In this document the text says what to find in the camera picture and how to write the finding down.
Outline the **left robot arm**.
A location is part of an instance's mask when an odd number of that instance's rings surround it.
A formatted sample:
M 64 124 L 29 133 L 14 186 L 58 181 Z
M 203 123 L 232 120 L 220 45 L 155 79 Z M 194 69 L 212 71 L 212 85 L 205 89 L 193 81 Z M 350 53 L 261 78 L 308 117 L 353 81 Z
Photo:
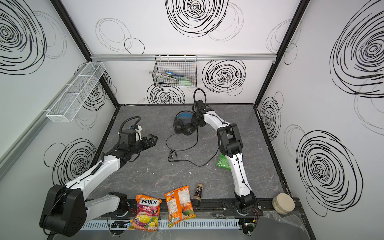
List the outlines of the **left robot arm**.
M 154 147 L 158 137 L 152 134 L 135 143 L 118 142 L 83 175 L 64 184 L 54 185 L 47 193 L 39 225 L 44 232 L 72 237 L 83 225 L 107 213 L 126 213 L 129 210 L 127 195 L 109 192 L 88 200 L 92 191 L 107 177 L 131 161 L 133 155 Z

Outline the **black and blue headphones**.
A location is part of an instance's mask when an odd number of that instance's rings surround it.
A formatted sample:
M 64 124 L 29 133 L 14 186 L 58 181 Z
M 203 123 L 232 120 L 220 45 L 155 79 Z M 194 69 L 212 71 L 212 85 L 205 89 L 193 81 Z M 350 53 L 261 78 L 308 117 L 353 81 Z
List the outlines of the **black and blue headphones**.
M 180 111 L 176 114 L 173 129 L 176 134 L 190 136 L 199 128 L 196 115 L 192 111 Z

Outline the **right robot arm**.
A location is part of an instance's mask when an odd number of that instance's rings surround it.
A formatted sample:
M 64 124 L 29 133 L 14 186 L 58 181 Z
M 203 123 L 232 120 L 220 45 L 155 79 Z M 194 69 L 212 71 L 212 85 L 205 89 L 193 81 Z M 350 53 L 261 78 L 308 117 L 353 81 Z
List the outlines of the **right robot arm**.
M 195 119 L 203 125 L 210 125 L 217 131 L 218 147 L 230 165 L 234 179 L 235 204 L 237 211 L 245 216 L 258 205 L 257 198 L 249 184 L 243 163 L 243 141 L 237 124 L 229 123 L 202 100 L 193 104 Z

